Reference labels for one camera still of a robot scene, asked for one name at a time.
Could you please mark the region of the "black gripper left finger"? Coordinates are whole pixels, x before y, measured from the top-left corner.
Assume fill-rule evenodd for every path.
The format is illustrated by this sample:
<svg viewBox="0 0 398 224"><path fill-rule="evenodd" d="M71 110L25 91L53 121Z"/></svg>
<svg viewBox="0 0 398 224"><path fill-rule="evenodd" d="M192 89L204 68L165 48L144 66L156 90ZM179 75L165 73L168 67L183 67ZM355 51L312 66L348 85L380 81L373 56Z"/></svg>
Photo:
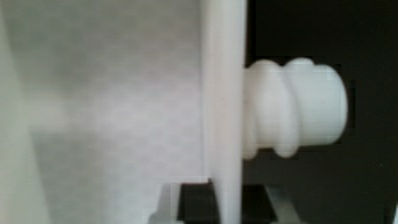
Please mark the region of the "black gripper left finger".
<svg viewBox="0 0 398 224"><path fill-rule="evenodd" d="M183 224L220 224L216 198L209 183L181 185L177 220Z"/></svg>

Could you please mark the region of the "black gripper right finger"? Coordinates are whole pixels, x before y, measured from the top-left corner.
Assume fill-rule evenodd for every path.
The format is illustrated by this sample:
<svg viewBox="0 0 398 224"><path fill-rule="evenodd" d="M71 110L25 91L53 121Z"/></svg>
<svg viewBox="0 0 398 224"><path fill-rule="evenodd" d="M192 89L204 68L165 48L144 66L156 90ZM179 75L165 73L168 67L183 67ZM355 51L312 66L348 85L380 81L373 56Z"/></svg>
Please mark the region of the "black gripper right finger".
<svg viewBox="0 0 398 224"><path fill-rule="evenodd" d="M241 224L272 224L277 220L263 185L241 188Z"/></svg>

